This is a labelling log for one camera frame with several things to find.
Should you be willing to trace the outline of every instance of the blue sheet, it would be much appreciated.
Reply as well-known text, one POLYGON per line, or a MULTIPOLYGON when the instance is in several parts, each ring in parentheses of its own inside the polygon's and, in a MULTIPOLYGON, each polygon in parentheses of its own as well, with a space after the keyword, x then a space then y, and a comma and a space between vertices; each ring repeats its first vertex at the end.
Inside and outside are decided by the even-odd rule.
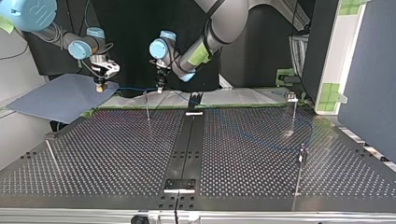
POLYGON ((66 74, 35 89, 7 106, 8 109, 69 124, 82 113, 108 100, 119 85, 107 82, 108 88, 96 92, 92 77, 66 74))

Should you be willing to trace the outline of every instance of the black backdrop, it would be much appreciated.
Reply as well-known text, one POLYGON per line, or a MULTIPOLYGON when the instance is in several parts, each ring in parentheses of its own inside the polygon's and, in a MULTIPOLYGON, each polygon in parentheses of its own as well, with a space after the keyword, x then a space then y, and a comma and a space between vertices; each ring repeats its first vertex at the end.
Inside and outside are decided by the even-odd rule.
MULTIPOLYGON (((315 0, 301 0, 312 16, 315 0)), ((161 30, 177 33, 177 44, 184 52, 201 34, 206 14, 193 0, 92 0, 106 38, 115 47, 111 56, 121 65, 122 87, 153 87, 155 68, 149 63, 149 44, 161 30)), ((290 68, 291 26, 274 8, 259 6, 249 13, 245 32, 215 57, 188 83, 175 75, 168 86, 182 91, 213 91, 221 73, 236 87, 274 86, 276 69, 290 68)), ((137 92, 126 91, 124 96, 137 92)))

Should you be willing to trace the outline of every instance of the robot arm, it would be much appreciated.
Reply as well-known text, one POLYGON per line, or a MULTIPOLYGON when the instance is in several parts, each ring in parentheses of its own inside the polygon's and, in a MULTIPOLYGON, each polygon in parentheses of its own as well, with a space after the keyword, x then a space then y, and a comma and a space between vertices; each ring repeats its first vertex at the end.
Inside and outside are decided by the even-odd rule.
POLYGON ((90 58, 92 67, 84 65, 96 76, 96 90, 103 91, 106 82, 120 71, 120 67, 106 56, 112 44, 106 43, 105 32, 101 28, 88 28, 85 37, 63 31, 53 22, 56 10, 56 0, 0 0, 0 15, 12 21, 18 29, 67 49, 82 63, 82 60, 90 58))
POLYGON ((187 82, 195 75, 195 68, 210 61, 212 55, 222 46, 231 44, 243 32, 247 20, 249 3, 246 0, 195 0, 210 20, 204 33, 185 52, 176 49, 177 35, 162 31, 149 51, 156 60, 161 92, 167 74, 172 70, 181 80, 187 82))

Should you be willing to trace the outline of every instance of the perforated metal table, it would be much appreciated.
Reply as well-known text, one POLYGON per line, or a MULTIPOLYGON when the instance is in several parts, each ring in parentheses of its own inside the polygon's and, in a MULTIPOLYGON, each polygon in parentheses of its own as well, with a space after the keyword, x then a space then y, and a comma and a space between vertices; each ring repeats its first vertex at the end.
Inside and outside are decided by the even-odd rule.
POLYGON ((289 107, 184 112, 147 120, 143 110, 103 110, 77 121, 0 172, 0 217, 21 208, 396 213, 396 174, 309 109, 295 119, 289 107), (196 180, 195 193, 165 194, 168 179, 196 180))

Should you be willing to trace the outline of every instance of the black bracket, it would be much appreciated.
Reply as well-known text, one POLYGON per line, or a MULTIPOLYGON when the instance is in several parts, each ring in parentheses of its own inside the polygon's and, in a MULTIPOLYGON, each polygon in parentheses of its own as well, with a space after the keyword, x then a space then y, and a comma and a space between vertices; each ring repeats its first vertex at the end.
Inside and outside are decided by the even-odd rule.
POLYGON ((201 103, 203 95, 202 92, 193 92, 191 94, 186 116, 201 116, 204 114, 202 110, 195 108, 201 103))
POLYGON ((165 183, 164 193, 195 193, 196 180, 194 179, 167 179, 165 183))

